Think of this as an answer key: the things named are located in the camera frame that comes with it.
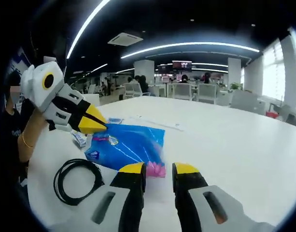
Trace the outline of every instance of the yellow beak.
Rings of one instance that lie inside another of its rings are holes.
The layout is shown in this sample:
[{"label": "yellow beak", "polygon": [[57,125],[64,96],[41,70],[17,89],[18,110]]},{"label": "yellow beak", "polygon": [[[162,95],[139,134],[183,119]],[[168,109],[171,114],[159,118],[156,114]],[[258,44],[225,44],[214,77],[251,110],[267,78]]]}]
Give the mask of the yellow beak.
[{"label": "yellow beak", "polygon": [[[89,108],[86,110],[85,113],[99,119],[103,123],[107,123],[104,116],[93,104],[90,104]],[[95,132],[101,132],[107,129],[106,126],[85,116],[81,118],[78,128],[80,132],[83,134],[93,134]]]}]

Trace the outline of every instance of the black shirt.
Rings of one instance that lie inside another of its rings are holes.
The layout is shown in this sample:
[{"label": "black shirt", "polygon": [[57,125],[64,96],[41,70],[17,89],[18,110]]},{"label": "black shirt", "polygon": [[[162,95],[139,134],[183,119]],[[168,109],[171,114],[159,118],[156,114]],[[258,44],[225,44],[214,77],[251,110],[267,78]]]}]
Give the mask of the black shirt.
[{"label": "black shirt", "polygon": [[139,84],[140,84],[141,91],[143,93],[149,92],[149,86],[148,86],[147,83],[145,83],[145,82],[139,82]]},{"label": "black shirt", "polygon": [[24,165],[19,161],[18,137],[23,131],[23,125],[19,112],[14,109],[10,115],[4,110],[2,115],[2,131],[4,136],[4,161],[8,174],[13,183],[18,181],[19,176],[24,175]]}]

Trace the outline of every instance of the person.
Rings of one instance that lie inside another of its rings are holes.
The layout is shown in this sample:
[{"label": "person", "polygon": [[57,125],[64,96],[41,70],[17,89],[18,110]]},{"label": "person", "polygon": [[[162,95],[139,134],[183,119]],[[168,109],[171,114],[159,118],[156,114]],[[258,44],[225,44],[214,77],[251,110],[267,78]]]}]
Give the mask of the person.
[{"label": "person", "polygon": [[134,78],[134,80],[137,81],[137,82],[139,82],[139,79],[140,79],[139,75],[136,75],[135,78]]},{"label": "person", "polygon": [[105,85],[105,83],[104,83],[103,81],[101,82],[101,88],[102,88],[103,91],[104,91],[104,96],[106,96],[107,86]]},{"label": "person", "polygon": [[105,80],[107,81],[107,95],[111,95],[111,81],[110,81],[110,78],[105,77]]},{"label": "person", "polygon": [[205,75],[204,75],[204,83],[205,84],[210,83],[210,77],[211,77],[211,74],[209,72],[206,72]]},{"label": "person", "polygon": [[27,177],[28,161],[46,121],[28,100],[22,104],[21,114],[15,108],[20,98],[20,74],[17,71],[7,77],[4,95],[6,105],[2,113],[2,128],[3,138],[8,144],[4,148],[7,154],[4,159],[9,178],[16,184]]},{"label": "person", "polygon": [[188,76],[185,74],[182,75],[180,83],[188,83],[187,81],[188,81]]},{"label": "person", "polygon": [[142,75],[140,78],[139,78],[139,84],[140,84],[140,88],[141,88],[141,91],[143,93],[148,93],[149,92],[149,86],[148,84],[146,83],[146,77],[144,75]]}]

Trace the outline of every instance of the black ceiling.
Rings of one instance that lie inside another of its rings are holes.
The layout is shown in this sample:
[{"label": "black ceiling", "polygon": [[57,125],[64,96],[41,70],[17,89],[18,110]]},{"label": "black ceiling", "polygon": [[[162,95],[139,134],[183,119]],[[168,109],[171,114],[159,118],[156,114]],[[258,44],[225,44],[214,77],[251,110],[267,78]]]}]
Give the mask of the black ceiling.
[{"label": "black ceiling", "polygon": [[[37,56],[56,54],[57,50],[65,56],[82,24],[100,2],[56,1],[31,30]],[[110,0],[80,37],[67,61],[66,77],[74,76],[75,71],[89,72],[105,63],[108,65],[94,74],[129,69],[134,61],[143,58],[154,60],[155,65],[173,59],[227,64],[228,57],[242,56],[242,64],[246,65],[261,53],[189,45],[120,57],[159,45],[202,41],[239,44],[262,51],[284,36],[289,26],[288,16],[277,0]],[[121,32],[139,36],[143,41],[129,47],[107,44]]]}]

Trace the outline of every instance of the potted plant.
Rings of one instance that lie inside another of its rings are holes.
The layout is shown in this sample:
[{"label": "potted plant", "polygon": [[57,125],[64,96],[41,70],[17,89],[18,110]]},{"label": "potted plant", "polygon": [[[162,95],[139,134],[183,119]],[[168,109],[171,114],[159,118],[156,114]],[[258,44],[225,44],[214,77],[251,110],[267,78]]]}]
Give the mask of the potted plant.
[{"label": "potted plant", "polygon": [[236,83],[236,82],[231,83],[230,90],[228,92],[232,93],[236,89],[243,90],[243,84]]}]

